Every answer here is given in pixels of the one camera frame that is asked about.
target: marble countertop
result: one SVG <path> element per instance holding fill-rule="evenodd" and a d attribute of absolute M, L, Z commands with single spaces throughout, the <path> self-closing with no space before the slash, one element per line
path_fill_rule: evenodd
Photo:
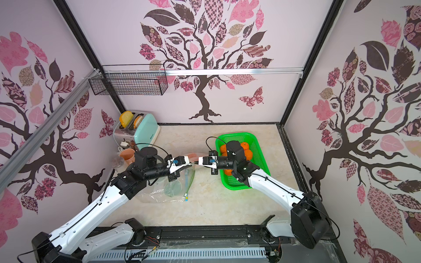
<path fill-rule="evenodd" d="M 207 153 L 205 139 L 225 133 L 249 132 L 260 144 L 272 177 L 298 189 L 276 125 L 179 125 L 161 126 L 155 142 L 172 156 Z M 215 148 L 214 139 L 208 140 Z M 269 215 L 287 216 L 275 201 L 255 189 L 232 191 L 220 175 L 201 167 L 189 190 L 187 202 L 144 203 L 136 196 L 107 217 L 100 226 L 136 218 L 144 226 L 199 226 L 260 224 Z"/>

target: toaster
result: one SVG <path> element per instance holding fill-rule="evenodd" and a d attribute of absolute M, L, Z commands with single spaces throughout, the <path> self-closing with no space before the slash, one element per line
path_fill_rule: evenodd
<path fill-rule="evenodd" d="M 131 111 L 133 118 L 130 123 L 124 128 L 119 122 L 114 128 L 114 140 L 120 146 L 121 142 L 134 141 L 134 143 L 151 143 L 153 144 L 158 136 L 161 127 L 157 124 L 155 117 L 148 112 Z M 134 120 L 140 116 L 141 121 L 137 128 L 134 128 Z M 147 144 L 139 144 L 137 148 L 140 150 L 148 147 Z"/>

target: black wire rack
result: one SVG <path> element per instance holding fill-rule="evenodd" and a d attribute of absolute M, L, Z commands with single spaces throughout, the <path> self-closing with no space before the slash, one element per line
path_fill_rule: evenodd
<path fill-rule="evenodd" d="M 104 66 L 137 66 L 104 65 Z M 109 95 L 112 87 L 118 95 L 163 95 L 168 88 L 167 75 L 164 70 L 149 72 L 105 72 L 89 79 L 95 95 Z"/>

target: tree wall decal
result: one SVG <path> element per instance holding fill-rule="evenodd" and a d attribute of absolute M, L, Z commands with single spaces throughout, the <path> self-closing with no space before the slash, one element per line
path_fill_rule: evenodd
<path fill-rule="evenodd" d="M 264 22 L 264 14 L 260 8 L 256 11 L 258 0 L 252 0 L 250 3 L 248 0 L 225 0 L 229 2 L 227 10 L 224 10 L 222 0 L 204 0 L 203 4 L 202 0 L 190 0 L 190 5 L 188 1 L 150 2 L 166 8 L 148 12 L 141 23 L 146 40 L 156 49 L 142 44 L 139 53 L 147 60 L 153 60 L 158 55 L 164 57 L 163 60 L 151 61 L 151 65 L 164 64 L 166 69 L 259 69 L 268 67 L 272 61 L 262 58 L 270 49 L 270 45 L 258 45 L 266 32 L 259 31 Z M 226 19 L 223 18 L 225 14 L 229 14 Z M 143 24 L 149 23 L 146 18 L 154 19 L 160 26 Z M 228 24 L 234 20 L 246 24 L 236 23 L 227 30 Z M 252 59 L 243 61 L 244 56 Z M 169 84 L 174 84 L 175 89 L 181 87 L 185 92 L 196 89 L 194 93 L 199 98 L 202 108 L 190 119 L 203 116 L 205 121 L 213 122 L 208 117 L 221 114 L 210 109 L 209 101 L 205 97 L 205 88 L 220 89 L 221 85 L 225 85 L 229 89 L 235 89 L 235 85 L 247 84 L 255 78 L 248 74 L 231 77 L 190 75 L 168 76 L 167 80 Z M 246 103 L 248 106 L 254 105 L 261 102 L 259 99 L 263 98 L 251 97 Z"/>
<path fill-rule="evenodd" d="M 12 65 L 25 66 L 28 62 L 24 58 L 28 56 L 28 50 L 20 46 L 21 36 L 18 33 L 11 32 L 11 36 L 15 46 L 12 49 L 0 48 L 2 63 L 8 63 L 8 56 L 13 55 L 18 50 L 25 56 L 19 58 L 19 63 L 12 63 Z M 8 39 L 5 40 L 4 37 L 1 40 L 2 42 L 9 41 Z M 32 135 L 34 128 L 38 128 L 51 115 L 53 103 L 64 101 L 64 98 L 59 94 L 70 93 L 76 84 L 73 80 L 73 71 L 70 70 L 68 75 L 61 77 L 57 62 L 54 60 L 51 64 L 48 64 L 47 56 L 43 50 L 30 41 L 27 41 L 27 43 L 33 51 L 35 59 L 32 63 L 33 66 L 21 69 L 19 82 L 22 86 L 31 87 L 29 95 L 25 94 L 21 86 L 12 80 L 12 77 L 6 77 L 2 72 L 3 92 L 6 92 L 8 98 L 6 98 L 6 101 L 0 102 L 0 125 L 2 126 L 0 147 L 6 147 L 10 143 L 14 145 L 12 152 L 0 149 L 0 154 L 6 158 L 11 158 Z M 44 63 L 48 66 L 48 73 L 44 69 Z M 89 202 L 92 202 L 93 191 L 100 191 L 105 184 L 102 184 L 102 186 L 97 184 L 104 169 L 99 174 L 90 177 L 86 173 L 75 173 L 66 169 L 64 161 L 64 159 L 72 159 L 71 152 L 78 150 L 72 142 L 87 138 L 89 135 L 83 131 L 91 121 L 92 109 L 83 108 L 88 100 L 89 92 L 78 101 L 71 112 L 57 126 L 57 129 L 41 145 L 43 155 L 37 159 L 31 159 L 20 170 L 20 173 L 29 173 L 28 176 L 10 182 L 9 186 L 15 183 L 22 184 L 17 195 L 21 195 L 20 200 L 24 208 L 38 213 L 38 202 L 54 194 L 57 187 L 57 178 L 60 178 L 62 183 L 81 183 L 85 185 Z M 71 120 L 73 120 L 73 129 L 76 131 L 67 133 L 71 130 Z M 44 173 L 47 177 L 40 180 L 39 173 Z"/>
<path fill-rule="evenodd" d="M 405 161 L 408 156 L 402 153 L 407 150 L 413 156 L 421 157 L 421 119 L 410 118 L 421 110 L 421 82 L 410 78 L 419 72 L 415 68 L 414 52 L 419 60 L 421 41 L 414 41 L 418 35 L 411 33 L 414 23 L 421 24 L 421 18 L 414 16 L 421 12 L 421 6 L 403 8 L 407 13 L 406 25 L 401 28 L 395 21 L 383 21 L 381 31 L 383 41 L 397 47 L 394 54 L 389 54 L 383 43 L 368 41 L 361 44 L 367 50 L 365 61 L 354 49 L 345 60 L 342 73 L 339 68 L 329 73 L 329 87 L 322 90 L 322 99 L 313 106 L 313 112 L 322 121 L 317 130 L 322 131 L 321 141 L 326 147 L 323 160 L 318 170 L 303 166 L 311 176 L 310 187 L 315 185 L 322 197 L 320 181 L 332 160 L 341 159 L 339 169 L 346 169 L 347 180 L 355 174 L 358 176 L 356 196 L 359 202 L 364 203 L 367 197 L 374 214 L 405 241 L 400 212 L 421 240 L 420 213 L 408 211 L 421 208 L 420 202 L 407 194 L 391 194 L 376 188 L 378 184 L 384 189 L 409 194 L 421 191 L 421 181 L 406 180 L 404 174 L 395 176 L 389 170 L 402 167 L 421 172 L 421 167 L 410 160 Z M 408 49 L 411 45 L 416 48 L 414 51 Z M 366 74 L 368 67 L 371 67 L 370 75 Z M 376 77 L 376 74 L 385 76 L 385 73 L 390 76 L 387 80 Z M 366 171 L 368 181 L 363 179 L 365 174 L 361 171 Z M 399 209 L 395 203 L 406 209 Z"/>

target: butterfly decal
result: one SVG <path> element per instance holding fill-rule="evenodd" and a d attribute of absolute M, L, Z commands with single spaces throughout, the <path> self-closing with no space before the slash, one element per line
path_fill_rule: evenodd
<path fill-rule="evenodd" d="M 253 109 L 252 107 L 255 105 L 255 103 L 263 103 L 263 97 L 261 96 L 263 93 L 262 90 L 263 87 L 260 87 L 256 90 L 256 92 L 254 93 L 253 97 L 239 97 L 239 100 L 241 100 L 242 102 L 245 102 L 247 104 L 247 106 L 250 107 L 250 109 Z"/>
<path fill-rule="evenodd" d="M 111 136 L 112 135 L 112 127 L 114 126 L 115 120 L 111 117 L 108 117 L 108 114 L 101 110 L 102 120 L 105 123 L 105 127 L 102 128 L 101 132 L 99 133 L 99 137 Z"/>

